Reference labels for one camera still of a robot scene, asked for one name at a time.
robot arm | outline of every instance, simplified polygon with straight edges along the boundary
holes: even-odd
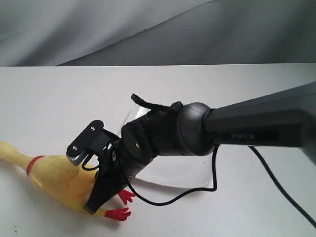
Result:
[[[234,105],[170,107],[132,99],[151,109],[122,127],[122,138],[93,121],[68,147],[74,164],[97,155],[99,171],[85,209],[94,213],[156,156],[204,156],[216,144],[301,147],[316,164],[316,82]]]

transparent plastic sheet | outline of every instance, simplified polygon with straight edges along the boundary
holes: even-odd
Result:
[[[146,114],[148,109],[135,106],[122,124]],[[156,157],[137,179],[176,188],[196,188],[212,180],[211,155],[204,157]]]

white table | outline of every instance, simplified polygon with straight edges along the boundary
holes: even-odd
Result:
[[[316,64],[0,68],[0,140],[29,155],[63,154],[94,119],[117,132],[133,106],[132,93],[154,103],[200,101],[216,108],[306,84],[315,75]],[[311,161],[298,149],[259,151],[290,195],[316,218],[316,167]],[[316,235],[247,147],[222,146],[217,169],[217,192],[192,194],[165,207],[136,198],[129,205],[132,216],[116,223],[66,210],[0,160],[1,236]],[[135,188],[155,201],[182,191],[141,182]]]

red collar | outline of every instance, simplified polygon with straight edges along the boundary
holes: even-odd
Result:
[[[33,168],[33,165],[34,163],[39,159],[39,158],[42,158],[44,156],[39,156],[39,157],[34,157],[31,162],[29,163],[28,167],[26,168],[26,175],[29,176],[32,168]]]

yellow rubber chicken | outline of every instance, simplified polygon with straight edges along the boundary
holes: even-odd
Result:
[[[25,156],[8,142],[0,142],[0,158],[24,169],[36,188],[56,198],[72,211],[89,214],[83,206],[91,192],[97,170],[85,171],[80,166],[73,166],[66,156]],[[135,197],[134,193],[127,190],[122,190],[118,195],[125,205],[127,201],[133,202],[132,197]],[[100,208],[94,215],[125,221],[131,212],[128,208]]]

